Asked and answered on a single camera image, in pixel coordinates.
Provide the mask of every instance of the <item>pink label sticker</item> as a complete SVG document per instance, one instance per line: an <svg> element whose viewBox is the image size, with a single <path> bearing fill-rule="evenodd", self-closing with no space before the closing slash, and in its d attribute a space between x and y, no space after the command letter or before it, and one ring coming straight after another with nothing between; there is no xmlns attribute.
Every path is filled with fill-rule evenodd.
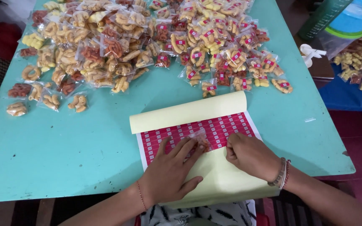
<svg viewBox="0 0 362 226"><path fill-rule="evenodd" d="M214 32L213 29L211 29L210 31L206 32L206 34L204 35L205 37L208 37L210 34L212 34Z"/></svg>
<svg viewBox="0 0 362 226"><path fill-rule="evenodd" d="M188 79L191 79L195 74L196 74L195 71L191 71L191 73L189 73L188 75Z"/></svg>
<svg viewBox="0 0 362 226"><path fill-rule="evenodd" d="M214 89L217 89L217 87L216 86L209 86L208 88L206 88L208 91L210 91L210 90L214 90Z"/></svg>
<svg viewBox="0 0 362 226"><path fill-rule="evenodd" d="M201 57L201 56L202 56L202 53L199 52L199 53L197 53L197 54L193 54L193 55L192 55L192 58L195 59L195 58Z"/></svg>
<svg viewBox="0 0 362 226"><path fill-rule="evenodd" d="M270 61L270 60L266 59L265 64L270 64L270 65L273 66L275 63L273 61Z"/></svg>
<svg viewBox="0 0 362 226"><path fill-rule="evenodd" d="M243 89L247 88L247 80L243 78Z"/></svg>
<svg viewBox="0 0 362 226"><path fill-rule="evenodd" d="M194 37L198 37L198 33L194 30L190 30L189 33L193 35Z"/></svg>
<svg viewBox="0 0 362 226"><path fill-rule="evenodd" d="M241 56L241 54L238 52L231 59L234 61L234 60L238 59L240 56Z"/></svg>
<svg viewBox="0 0 362 226"><path fill-rule="evenodd" d="M280 87L288 87L290 84L288 82L280 83Z"/></svg>

